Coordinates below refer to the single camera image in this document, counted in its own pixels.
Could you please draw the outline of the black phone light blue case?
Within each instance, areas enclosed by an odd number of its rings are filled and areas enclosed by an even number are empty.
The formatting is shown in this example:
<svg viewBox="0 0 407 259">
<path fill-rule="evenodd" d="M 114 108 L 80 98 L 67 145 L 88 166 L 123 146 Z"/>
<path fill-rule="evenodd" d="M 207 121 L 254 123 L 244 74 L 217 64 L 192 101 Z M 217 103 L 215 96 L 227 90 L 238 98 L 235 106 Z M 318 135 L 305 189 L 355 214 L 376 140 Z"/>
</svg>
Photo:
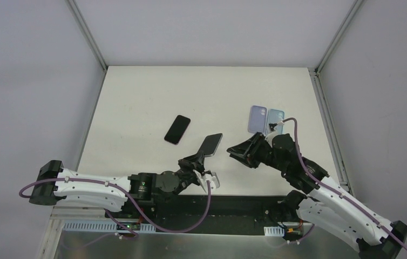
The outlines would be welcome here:
<svg viewBox="0 0 407 259">
<path fill-rule="evenodd" d="M 223 137 L 222 133 L 212 134 L 205 137 L 201 146 L 198 149 L 198 152 L 201 152 L 204 157 L 213 156 L 218 149 L 218 146 Z"/>
</svg>

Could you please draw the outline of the lavender phone case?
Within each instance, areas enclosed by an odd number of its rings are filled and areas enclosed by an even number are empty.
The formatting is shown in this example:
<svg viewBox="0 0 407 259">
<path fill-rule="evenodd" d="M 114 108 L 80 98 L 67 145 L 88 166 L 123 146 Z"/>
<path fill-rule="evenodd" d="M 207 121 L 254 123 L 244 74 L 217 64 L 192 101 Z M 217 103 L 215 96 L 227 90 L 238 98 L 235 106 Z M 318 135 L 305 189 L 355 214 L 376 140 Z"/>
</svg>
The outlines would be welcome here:
<svg viewBox="0 0 407 259">
<path fill-rule="evenodd" d="M 265 131 L 266 117 L 267 109 L 265 107 L 253 105 L 249 112 L 248 132 L 263 133 Z"/>
</svg>

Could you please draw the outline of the black phone purple frame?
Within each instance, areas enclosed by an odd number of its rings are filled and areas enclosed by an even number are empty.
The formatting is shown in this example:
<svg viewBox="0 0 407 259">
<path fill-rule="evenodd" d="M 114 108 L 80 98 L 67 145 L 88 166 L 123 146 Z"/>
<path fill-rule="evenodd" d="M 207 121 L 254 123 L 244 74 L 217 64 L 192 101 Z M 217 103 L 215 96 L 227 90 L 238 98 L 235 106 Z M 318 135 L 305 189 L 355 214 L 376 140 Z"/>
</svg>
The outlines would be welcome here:
<svg viewBox="0 0 407 259">
<path fill-rule="evenodd" d="M 190 118 L 184 117 L 183 115 L 177 115 L 169 130 L 165 134 L 164 140 L 170 144 L 177 145 L 185 134 L 190 123 Z"/>
</svg>

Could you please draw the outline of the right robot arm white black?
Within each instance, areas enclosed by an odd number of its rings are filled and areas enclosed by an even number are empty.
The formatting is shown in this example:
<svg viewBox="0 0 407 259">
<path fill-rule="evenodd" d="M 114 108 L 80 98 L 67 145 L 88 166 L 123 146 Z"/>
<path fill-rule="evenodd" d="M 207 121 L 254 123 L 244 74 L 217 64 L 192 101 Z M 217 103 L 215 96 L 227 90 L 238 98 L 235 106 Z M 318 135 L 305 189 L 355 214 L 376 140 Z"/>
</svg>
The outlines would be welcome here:
<svg viewBox="0 0 407 259">
<path fill-rule="evenodd" d="M 288 221 L 310 222 L 352 247 L 360 258 L 396 258 L 407 237 L 407 225 L 380 216 L 351 196 L 317 163 L 303 157 L 289 134 L 255 133 L 227 149 L 249 168 L 264 164 L 280 171 L 294 187 L 281 202 Z"/>
</svg>

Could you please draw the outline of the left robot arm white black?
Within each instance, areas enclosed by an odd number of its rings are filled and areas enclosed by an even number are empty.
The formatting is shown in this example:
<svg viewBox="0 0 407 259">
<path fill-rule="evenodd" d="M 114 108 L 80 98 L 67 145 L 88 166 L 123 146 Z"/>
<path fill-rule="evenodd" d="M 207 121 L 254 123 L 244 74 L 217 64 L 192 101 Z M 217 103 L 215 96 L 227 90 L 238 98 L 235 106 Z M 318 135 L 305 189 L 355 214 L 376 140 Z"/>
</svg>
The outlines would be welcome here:
<svg viewBox="0 0 407 259">
<path fill-rule="evenodd" d="M 218 177 L 205 170 L 202 151 L 180 159 L 176 172 L 138 173 L 130 176 L 80 174 L 63 166 L 59 160 L 44 165 L 37 184 L 27 196 L 35 205 L 54 206 L 60 200 L 120 212 L 126 218 L 138 214 L 139 207 L 154 207 L 172 201 L 190 185 L 204 192 L 219 188 Z"/>
</svg>

